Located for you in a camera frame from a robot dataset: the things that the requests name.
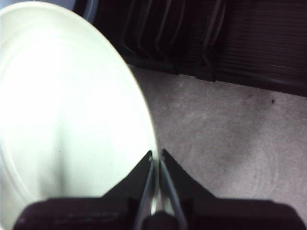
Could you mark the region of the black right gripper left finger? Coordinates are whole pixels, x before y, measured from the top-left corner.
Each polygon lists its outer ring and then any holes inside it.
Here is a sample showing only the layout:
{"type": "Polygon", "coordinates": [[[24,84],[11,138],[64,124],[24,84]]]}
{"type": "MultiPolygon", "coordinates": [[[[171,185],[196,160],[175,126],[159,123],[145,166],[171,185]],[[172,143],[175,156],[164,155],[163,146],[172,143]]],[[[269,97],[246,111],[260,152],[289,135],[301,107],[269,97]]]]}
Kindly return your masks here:
{"type": "Polygon", "coordinates": [[[151,151],[101,197],[52,198],[28,205],[15,230],[140,230],[151,214],[154,160],[151,151]]]}

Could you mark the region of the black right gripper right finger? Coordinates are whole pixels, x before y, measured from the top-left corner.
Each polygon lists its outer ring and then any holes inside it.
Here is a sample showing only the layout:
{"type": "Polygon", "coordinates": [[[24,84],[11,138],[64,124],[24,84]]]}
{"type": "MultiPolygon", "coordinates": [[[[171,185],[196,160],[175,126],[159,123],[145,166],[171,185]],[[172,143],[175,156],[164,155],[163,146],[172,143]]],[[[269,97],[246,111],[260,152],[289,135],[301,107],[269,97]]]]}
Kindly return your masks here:
{"type": "Polygon", "coordinates": [[[160,186],[164,208],[181,230],[305,230],[294,208],[271,200],[218,198],[163,150],[160,186]]]}

